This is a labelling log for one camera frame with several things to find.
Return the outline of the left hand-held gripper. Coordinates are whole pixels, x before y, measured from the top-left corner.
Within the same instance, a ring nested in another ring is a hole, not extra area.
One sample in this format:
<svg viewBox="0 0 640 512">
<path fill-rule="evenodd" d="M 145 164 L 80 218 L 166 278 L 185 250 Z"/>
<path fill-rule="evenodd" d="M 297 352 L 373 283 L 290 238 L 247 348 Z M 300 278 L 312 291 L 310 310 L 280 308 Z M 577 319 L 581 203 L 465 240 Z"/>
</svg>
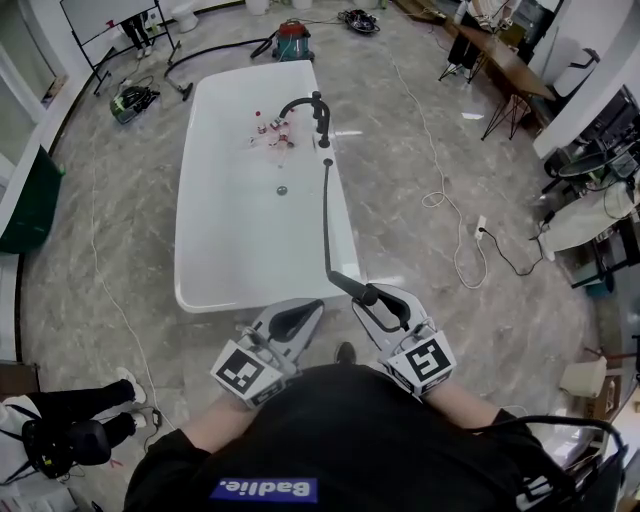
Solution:
<svg viewBox="0 0 640 512">
<path fill-rule="evenodd" d="M 268 306 L 237 340 L 229 340 L 211 369 L 220 386 L 248 408 L 259 408 L 284 391 L 299 373 L 325 305 L 296 298 Z"/>
</svg>

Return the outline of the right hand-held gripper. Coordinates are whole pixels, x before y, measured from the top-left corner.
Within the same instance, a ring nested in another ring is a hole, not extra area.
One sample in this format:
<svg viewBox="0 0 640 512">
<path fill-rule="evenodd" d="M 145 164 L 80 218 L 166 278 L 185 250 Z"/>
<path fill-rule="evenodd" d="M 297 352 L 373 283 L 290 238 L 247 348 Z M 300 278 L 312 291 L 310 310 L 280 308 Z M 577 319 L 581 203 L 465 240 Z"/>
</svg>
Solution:
<svg viewBox="0 0 640 512">
<path fill-rule="evenodd" d="M 445 382 L 456 359 L 419 299 L 386 283 L 373 283 L 378 302 L 353 299 L 352 311 L 378 349 L 377 370 L 416 398 Z"/>
</svg>

